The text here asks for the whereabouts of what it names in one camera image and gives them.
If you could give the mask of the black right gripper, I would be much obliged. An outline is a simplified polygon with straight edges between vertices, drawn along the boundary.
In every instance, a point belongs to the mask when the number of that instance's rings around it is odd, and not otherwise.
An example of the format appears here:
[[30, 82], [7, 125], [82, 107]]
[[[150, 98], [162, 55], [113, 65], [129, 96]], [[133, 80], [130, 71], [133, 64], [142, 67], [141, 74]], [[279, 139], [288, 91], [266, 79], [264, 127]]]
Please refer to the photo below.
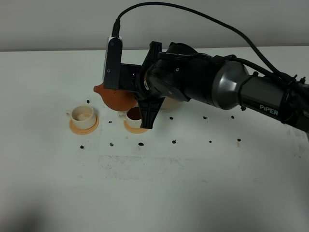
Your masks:
[[150, 77], [154, 74], [154, 67], [159, 53], [162, 52], [162, 43], [152, 41], [149, 51], [141, 67], [133, 67], [131, 72], [134, 95], [138, 103], [141, 116], [141, 128], [152, 129], [156, 116], [164, 102], [165, 96], [159, 92]]

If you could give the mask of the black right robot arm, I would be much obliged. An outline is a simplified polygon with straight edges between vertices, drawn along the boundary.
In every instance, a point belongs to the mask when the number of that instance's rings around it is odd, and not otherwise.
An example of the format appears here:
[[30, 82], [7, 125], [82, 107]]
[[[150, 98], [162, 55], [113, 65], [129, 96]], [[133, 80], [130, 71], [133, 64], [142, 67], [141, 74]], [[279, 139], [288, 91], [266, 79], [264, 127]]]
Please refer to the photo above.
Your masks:
[[165, 98], [196, 100], [230, 110], [252, 109], [304, 132], [309, 130], [309, 86], [235, 55], [209, 56], [182, 43], [151, 42], [136, 77], [141, 127], [151, 129]]

